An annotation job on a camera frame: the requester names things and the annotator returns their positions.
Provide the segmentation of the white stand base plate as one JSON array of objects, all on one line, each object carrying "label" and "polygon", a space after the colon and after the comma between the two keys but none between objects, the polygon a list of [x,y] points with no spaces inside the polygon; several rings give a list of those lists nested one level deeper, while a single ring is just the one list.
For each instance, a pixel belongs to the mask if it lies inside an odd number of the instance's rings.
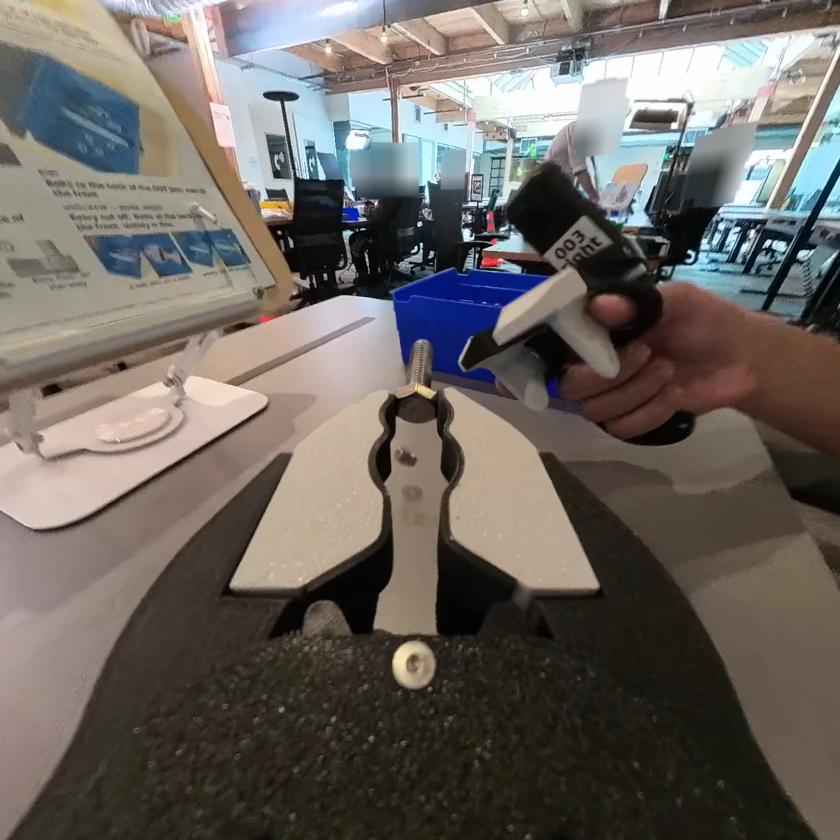
[{"label": "white stand base plate", "polygon": [[1,511],[32,531],[91,517],[246,423],[268,397],[192,375],[39,430],[38,453],[1,450]]}]

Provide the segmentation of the person's right hand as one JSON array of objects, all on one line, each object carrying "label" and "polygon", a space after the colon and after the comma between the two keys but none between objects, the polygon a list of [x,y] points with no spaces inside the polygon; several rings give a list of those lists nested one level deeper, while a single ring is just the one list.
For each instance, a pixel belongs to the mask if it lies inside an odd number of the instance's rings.
[{"label": "person's right hand", "polygon": [[618,351],[616,377],[576,362],[558,383],[563,399],[615,438],[651,433],[678,412],[733,407],[754,385],[742,348],[749,313],[690,283],[659,290],[663,315]]}]

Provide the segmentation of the wooden board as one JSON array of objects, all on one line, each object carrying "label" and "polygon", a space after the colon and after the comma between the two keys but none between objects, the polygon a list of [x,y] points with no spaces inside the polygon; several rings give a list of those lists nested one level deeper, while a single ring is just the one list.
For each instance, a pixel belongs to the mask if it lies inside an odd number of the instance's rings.
[{"label": "wooden board", "polygon": [[193,7],[182,13],[181,18],[187,52],[149,58],[146,64],[183,121],[217,186],[275,281],[260,306],[260,319],[278,317],[289,309],[294,290],[292,275],[276,240],[243,186],[235,150],[220,146],[217,141],[212,106],[225,106],[226,101],[206,12],[201,7]]}]

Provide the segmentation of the black floor lamp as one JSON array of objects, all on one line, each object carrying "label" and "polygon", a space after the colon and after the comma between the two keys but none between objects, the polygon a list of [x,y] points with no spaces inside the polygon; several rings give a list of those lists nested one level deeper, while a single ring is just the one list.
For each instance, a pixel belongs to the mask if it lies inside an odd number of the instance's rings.
[{"label": "black floor lamp", "polygon": [[298,133],[294,121],[295,114],[290,113],[292,104],[299,102],[300,93],[294,90],[267,90],[262,98],[268,103],[273,123],[271,131],[265,131],[266,152],[268,153],[271,179],[274,182],[293,183],[301,174],[298,166]]}]

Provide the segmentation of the blue plastic bin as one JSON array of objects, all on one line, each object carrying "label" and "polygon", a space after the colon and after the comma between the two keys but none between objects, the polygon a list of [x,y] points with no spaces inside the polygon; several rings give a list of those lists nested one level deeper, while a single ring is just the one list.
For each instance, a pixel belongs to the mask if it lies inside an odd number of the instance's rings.
[{"label": "blue plastic bin", "polygon": [[465,274],[447,269],[394,290],[402,361],[408,363],[416,341],[427,340],[434,349],[437,378],[460,377],[492,387],[488,371],[465,373],[460,369],[461,352],[471,335],[495,326],[504,306],[544,280],[545,276],[490,269]]}]

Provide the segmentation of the silver hex bolt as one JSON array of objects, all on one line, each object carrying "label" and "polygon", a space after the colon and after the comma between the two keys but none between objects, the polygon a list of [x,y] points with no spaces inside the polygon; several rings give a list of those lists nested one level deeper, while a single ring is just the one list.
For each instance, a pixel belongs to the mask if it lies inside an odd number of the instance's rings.
[{"label": "silver hex bolt", "polygon": [[432,387],[434,348],[426,339],[411,349],[407,383],[394,391],[399,418],[411,424],[425,424],[437,416],[438,394]]}]

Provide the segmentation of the instruction sheet sign holder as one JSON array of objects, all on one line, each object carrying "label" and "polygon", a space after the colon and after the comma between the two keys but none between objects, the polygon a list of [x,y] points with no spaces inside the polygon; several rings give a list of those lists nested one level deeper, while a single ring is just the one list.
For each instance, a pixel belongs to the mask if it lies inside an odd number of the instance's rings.
[{"label": "instruction sheet sign holder", "polygon": [[99,2],[2,2],[2,404],[256,315],[275,281],[158,81]]}]

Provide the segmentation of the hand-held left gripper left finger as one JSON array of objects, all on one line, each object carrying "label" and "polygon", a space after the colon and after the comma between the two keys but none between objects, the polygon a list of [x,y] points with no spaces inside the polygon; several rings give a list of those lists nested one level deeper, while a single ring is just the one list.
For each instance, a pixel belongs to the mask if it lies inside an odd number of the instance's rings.
[{"label": "hand-held left gripper left finger", "polygon": [[300,442],[228,584],[233,594],[308,594],[384,549],[391,501],[376,458],[393,403],[373,392]]}]

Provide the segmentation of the black office chair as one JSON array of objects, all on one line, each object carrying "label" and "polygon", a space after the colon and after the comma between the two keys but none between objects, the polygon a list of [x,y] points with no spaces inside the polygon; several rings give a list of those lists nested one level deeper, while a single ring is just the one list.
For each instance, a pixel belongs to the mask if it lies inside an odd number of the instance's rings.
[{"label": "black office chair", "polygon": [[343,182],[295,178],[290,225],[290,268],[300,281],[292,300],[300,308],[337,297],[347,266],[343,237]]},{"label": "black office chair", "polygon": [[468,257],[472,258],[472,269],[479,269],[490,241],[466,240],[464,237],[462,221],[466,190],[463,187],[444,188],[439,183],[428,182],[427,193],[432,213],[431,250],[435,272],[455,269],[464,273]]}]

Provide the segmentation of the brown wooden table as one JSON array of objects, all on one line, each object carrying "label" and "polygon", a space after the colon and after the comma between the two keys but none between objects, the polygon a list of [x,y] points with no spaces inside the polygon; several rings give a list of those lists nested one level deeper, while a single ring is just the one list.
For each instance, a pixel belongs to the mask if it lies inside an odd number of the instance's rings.
[{"label": "brown wooden table", "polygon": [[513,233],[508,238],[499,236],[493,238],[492,244],[484,248],[482,254],[482,268],[512,270],[511,266],[519,268],[525,275],[548,277],[555,272],[555,268],[546,262],[519,233]]}]

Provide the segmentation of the black metal pole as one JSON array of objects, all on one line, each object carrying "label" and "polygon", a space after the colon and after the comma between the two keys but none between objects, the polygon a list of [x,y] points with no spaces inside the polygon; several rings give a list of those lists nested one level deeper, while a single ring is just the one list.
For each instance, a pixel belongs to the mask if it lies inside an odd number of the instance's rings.
[{"label": "black metal pole", "polygon": [[791,268],[795,263],[796,257],[798,256],[800,250],[802,250],[810,240],[814,225],[816,224],[816,221],[822,213],[824,206],[828,201],[828,198],[830,197],[838,179],[839,161],[835,163],[834,168],[831,174],[828,176],[824,188],[822,189],[817,200],[815,201],[812,210],[808,214],[802,226],[797,231],[795,237],[791,242],[791,245],[785,253],[780,267],[778,268],[766,292],[765,298],[760,308],[762,312],[767,312],[771,309],[771,306],[774,303],[776,297],[778,296],[780,289],[784,284],[784,281],[790,274]]}]

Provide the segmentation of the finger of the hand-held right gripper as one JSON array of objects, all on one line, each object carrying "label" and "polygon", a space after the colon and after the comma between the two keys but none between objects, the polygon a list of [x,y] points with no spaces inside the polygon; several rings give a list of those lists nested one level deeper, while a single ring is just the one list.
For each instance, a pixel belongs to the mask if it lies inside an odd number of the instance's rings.
[{"label": "finger of the hand-held right gripper", "polygon": [[503,307],[495,326],[469,337],[458,358],[464,372],[490,370],[510,350],[536,354],[546,372],[559,376],[575,361],[601,377],[618,376],[621,362],[607,328],[588,311],[589,290],[572,269],[562,269]]},{"label": "finger of the hand-held right gripper", "polygon": [[533,350],[514,346],[496,355],[496,380],[530,410],[541,412],[549,407],[545,367]]}]

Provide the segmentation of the person's right forearm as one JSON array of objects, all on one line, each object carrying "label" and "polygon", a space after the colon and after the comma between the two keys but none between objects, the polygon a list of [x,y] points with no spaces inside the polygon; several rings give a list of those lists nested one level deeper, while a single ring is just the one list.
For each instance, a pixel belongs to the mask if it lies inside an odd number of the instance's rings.
[{"label": "person's right forearm", "polygon": [[747,388],[731,407],[826,455],[839,456],[839,345],[757,312],[745,315]]}]

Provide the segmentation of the ceiling projector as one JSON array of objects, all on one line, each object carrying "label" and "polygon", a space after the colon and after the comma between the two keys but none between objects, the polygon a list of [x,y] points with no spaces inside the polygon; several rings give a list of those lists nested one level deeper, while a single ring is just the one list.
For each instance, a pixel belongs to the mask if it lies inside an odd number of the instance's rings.
[{"label": "ceiling projector", "polygon": [[589,58],[590,45],[578,44],[561,49],[550,67],[550,78],[555,86],[582,83]]}]

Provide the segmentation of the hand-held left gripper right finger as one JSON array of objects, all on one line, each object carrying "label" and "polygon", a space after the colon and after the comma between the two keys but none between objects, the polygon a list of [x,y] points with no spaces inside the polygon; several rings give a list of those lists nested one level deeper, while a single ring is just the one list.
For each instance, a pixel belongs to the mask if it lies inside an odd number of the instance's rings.
[{"label": "hand-held left gripper right finger", "polygon": [[466,550],[536,596],[601,590],[539,451],[502,417],[453,387],[444,389],[445,431],[458,468],[448,526]]}]

